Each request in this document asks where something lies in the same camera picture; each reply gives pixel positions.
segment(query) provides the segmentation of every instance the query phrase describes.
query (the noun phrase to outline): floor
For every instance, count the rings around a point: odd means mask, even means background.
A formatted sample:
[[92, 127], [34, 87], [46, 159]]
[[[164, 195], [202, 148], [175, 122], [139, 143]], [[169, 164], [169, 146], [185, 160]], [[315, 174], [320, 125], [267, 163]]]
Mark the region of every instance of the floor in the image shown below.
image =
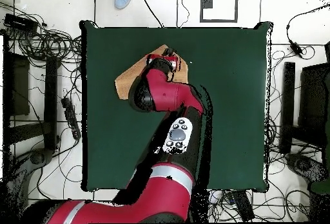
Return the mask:
[[[123, 10], [116, 10], [114, 0], [0, 0], [0, 2], [15, 5], [19, 10], [23, 10], [28, 14], [40, 15], [49, 28], [62, 30], [69, 33], [73, 38], [79, 36], [79, 21], [91, 20], [95, 21], [99, 27], [120, 26], [120, 27], [158, 27], [157, 20], [152, 16], [143, 0], [132, 0], [131, 3]], [[161, 23], [166, 27], [244, 27], [252, 28], [260, 21], [271, 21], [274, 23], [273, 33], [271, 35], [271, 53], [275, 53], [272, 60], [272, 67], [278, 62], [278, 58], [283, 57], [284, 53], [290, 53], [286, 37], [286, 24], [294, 15], [312, 10], [330, 0], [238, 0], [238, 21], [237, 23], [200, 23], [200, 0], [179, 0], [178, 17], [177, 17], [177, 0], [147, 0], [150, 8], [159, 18]], [[0, 8], [0, 28], [3, 27], [3, 19], [7, 10]], [[298, 57], [292, 57], [290, 61], [296, 62], [296, 68], [301, 71], [302, 67], [312, 64], [326, 62], [325, 51], [323, 45], [330, 41], [330, 16], [326, 16], [329, 9], [319, 10], [312, 14], [302, 15], [292, 21], [289, 30], [290, 38], [306, 48], [306, 58], [309, 58], [315, 50], [315, 55], [310, 60], [302, 60]], [[212, 17], [217, 14], [206, 14], [209, 19], [223, 19], [223, 17]], [[276, 69], [273, 69], [272, 86], [279, 90], [275, 91], [271, 100], [277, 98], [281, 92], [281, 76], [284, 61], [280, 62]], [[66, 66], [69, 70], [75, 68], [75, 64]], [[71, 88], [70, 72], [63, 67], [59, 68], [58, 95], [63, 95], [63, 90]], [[43, 78], [43, 69], [30, 68], [30, 102], [34, 105], [40, 119], [43, 119], [43, 94], [44, 84], [40, 79]], [[299, 86], [299, 72], [296, 73], [296, 86]], [[81, 81], [78, 80], [77, 87], [81, 88]], [[78, 121], [81, 121], [81, 97], [74, 95], [72, 97], [77, 113]], [[298, 101], [298, 90], [296, 91], [296, 101]], [[280, 117], [278, 115], [280, 109], [280, 99], [276, 99], [271, 103], [271, 116], [275, 119], [277, 125]], [[64, 113], [59, 107], [58, 110], [57, 129], [59, 132], [66, 127]], [[295, 107], [295, 122], [298, 118], [298, 102]], [[28, 116], [15, 117], [12, 119], [13, 126], [20, 126], [28, 122], [36, 122], [33, 112]], [[33, 138], [24, 142], [20, 142], [11, 147], [13, 154], [19, 155], [31, 149], [33, 145], [40, 142], [42, 137]], [[67, 129], [62, 135], [61, 150], [65, 150], [74, 144], [71, 132]], [[56, 199], [91, 199], [95, 201], [112, 200], [116, 195], [116, 190], [98, 190], [95, 192], [84, 192], [80, 188], [81, 180], [81, 164], [82, 164], [82, 143], [53, 159], [43, 170], [40, 189], [49, 198]], [[30, 183], [30, 202], [44, 198], [35, 188], [37, 180], [40, 177], [40, 171], [36, 171]], [[301, 192], [293, 192], [288, 197], [289, 212], [284, 207], [284, 195], [293, 190], [307, 191], [306, 182], [299, 176], [293, 174], [285, 165], [283, 160], [275, 161], [269, 169], [270, 188], [266, 194], [253, 194], [253, 208], [257, 218], [254, 221], [294, 221], [307, 220], [304, 215], [302, 205], [308, 208], [309, 198]], [[221, 214], [220, 218], [214, 219], [210, 217], [210, 221], [214, 222], [232, 222], [241, 221], [237, 213], [231, 207], [226, 208], [226, 212]]]

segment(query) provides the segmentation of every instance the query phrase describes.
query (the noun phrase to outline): floor tile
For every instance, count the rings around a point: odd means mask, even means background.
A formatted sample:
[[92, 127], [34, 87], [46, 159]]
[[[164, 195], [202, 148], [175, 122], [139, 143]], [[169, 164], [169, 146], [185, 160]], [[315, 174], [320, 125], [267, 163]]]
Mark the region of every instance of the floor tile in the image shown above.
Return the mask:
[[[330, 0], [262, 0], [261, 20], [274, 23], [272, 43], [289, 43], [286, 26], [295, 15], [330, 3]], [[292, 20], [289, 37], [298, 44], [325, 44], [330, 41], [329, 7]]]
[[94, 0], [15, 0], [15, 7], [28, 14], [38, 14], [48, 30], [81, 35], [79, 22], [94, 19]]
[[[183, 0], [184, 6], [189, 10], [189, 18], [182, 27], [244, 27], [253, 28], [259, 22], [260, 0], [238, 0], [237, 23], [201, 23], [200, 22], [200, 0]], [[179, 25], [187, 20], [188, 13], [179, 0]]]
[[[177, 0], [146, 0], [165, 27], [175, 27]], [[96, 23], [99, 27], [160, 27], [144, 0], [131, 0], [123, 10], [114, 0], [96, 0]]]
[[112, 201], [118, 192], [118, 189], [100, 189], [95, 191], [94, 200]]

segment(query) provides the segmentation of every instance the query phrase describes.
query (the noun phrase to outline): wooden board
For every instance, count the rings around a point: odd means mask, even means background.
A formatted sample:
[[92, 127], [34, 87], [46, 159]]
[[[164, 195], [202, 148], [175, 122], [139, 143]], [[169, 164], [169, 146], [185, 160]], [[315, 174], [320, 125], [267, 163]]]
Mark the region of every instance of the wooden board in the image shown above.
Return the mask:
[[[167, 48], [166, 45], [162, 45], [155, 51], [151, 52], [157, 55], [162, 55], [164, 50]], [[186, 61], [180, 58], [177, 54], [175, 54], [179, 58], [180, 64], [180, 70], [176, 71], [173, 77], [173, 82], [180, 82], [180, 83], [188, 83], [188, 65]], [[136, 62], [132, 67], [124, 71], [121, 75], [119, 75], [115, 79], [115, 86], [117, 90], [117, 94], [120, 99], [127, 100], [128, 99], [128, 92], [131, 88], [131, 85], [133, 84], [133, 81], [136, 77], [138, 77], [141, 73], [141, 71], [146, 66], [146, 57], [143, 57], [138, 62]], [[168, 74], [169, 80], [172, 78], [172, 73], [169, 72]]]

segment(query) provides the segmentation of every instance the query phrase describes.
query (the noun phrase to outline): cable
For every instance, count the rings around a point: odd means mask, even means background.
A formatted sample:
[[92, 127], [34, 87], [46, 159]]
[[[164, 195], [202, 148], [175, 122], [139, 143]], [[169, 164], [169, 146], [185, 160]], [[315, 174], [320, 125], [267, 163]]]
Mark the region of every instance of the cable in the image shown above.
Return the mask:
[[65, 200], [64, 198], [64, 188], [65, 188], [65, 182], [68, 180], [68, 181], [71, 181], [70, 179], [68, 179], [68, 176], [69, 176], [69, 173], [71, 172], [72, 169], [74, 169], [75, 167], [83, 167], [82, 165], [74, 165], [73, 167], [71, 167], [71, 169], [68, 171], [68, 174], [65, 177], [65, 180], [64, 180], [64, 185], [63, 185], [63, 199]]
[[190, 16], [190, 12], [189, 12], [189, 10], [184, 6], [184, 4], [183, 4], [183, 0], [181, 0], [181, 5], [184, 7], [184, 9], [186, 9], [187, 10], [187, 12], [188, 12], [188, 16], [187, 16], [187, 20], [186, 21], [184, 21], [181, 25], [180, 25], [180, 27], [179, 28], [181, 28], [182, 27], [182, 25], [184, 24], [184, 23], [187, 23], [188, 22], [188, 20], [189, 20], [189, 16]]
[[159, 19], [158, 19], [158, 18], [156, 17], [156, 15], [155, 15], [155, 14], [152, 12], [152, 10], [151, 10], [151, 8], [150, 8], [149, 4], [147, 3], [147, 0], [144, 0], [144, 2], [146, 3], [146, 5], [147, 5], [147, 7], [148, 7], [149, 11], [150, 11], [150, 12], [153, 14], [153, 16], [155, 17], [155, 19], [158, 21], [158, 23], [159, 23], [160, 27], [161, 27], [161, 28], [163, 28], [163, 27], [164, 27], [164, 25], [160, 23]]
[[301, 13], [301, 14], [298, 14], [298, 15], [295, 15], [293, 18], [291, 18], [286, 26], [286, 35], [287, 35], [287, 39], [289, 40], [290, 43], [293, 43], [293, 41], [289, 38], [289, 28], [290, 28], [290, 23], [293, 19], [295, 19], [296, 17], [300, 16], [300, 15], [305, 15], [305, 14], [308, 14], [308, 13], [313, 13], [317, 10], [321, 10], [323, 8], [326, 8], [326, 7], [330, 7], [330, 4], [327, 4], [327, 5], [323, 5], [321, 7], [318, 7], [318, 8], [315, 8], [315, 9], [312, 9], [308, 12], [304, 12], [304, 13]]

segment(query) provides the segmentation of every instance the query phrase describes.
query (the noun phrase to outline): red robot arm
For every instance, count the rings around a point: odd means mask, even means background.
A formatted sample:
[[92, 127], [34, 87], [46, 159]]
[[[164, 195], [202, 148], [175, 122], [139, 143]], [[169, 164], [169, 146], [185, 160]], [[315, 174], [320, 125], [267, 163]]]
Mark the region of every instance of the red robot arm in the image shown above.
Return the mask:
[[187, 220], [204, 108], [192, 86], [168, 82], [169, 71], [174, 71], [172, 63], [164, 56], [156, 57], [132, 84], [132, 108], [168, 113], [137, 162], [127, 188], [113, 200], [115, 206], [91, 201], [46, 201], [29, 207], [23, 216], [25, 221], [31, 222], [37, 210], [46, 213], [40, 222], [47, 224]]

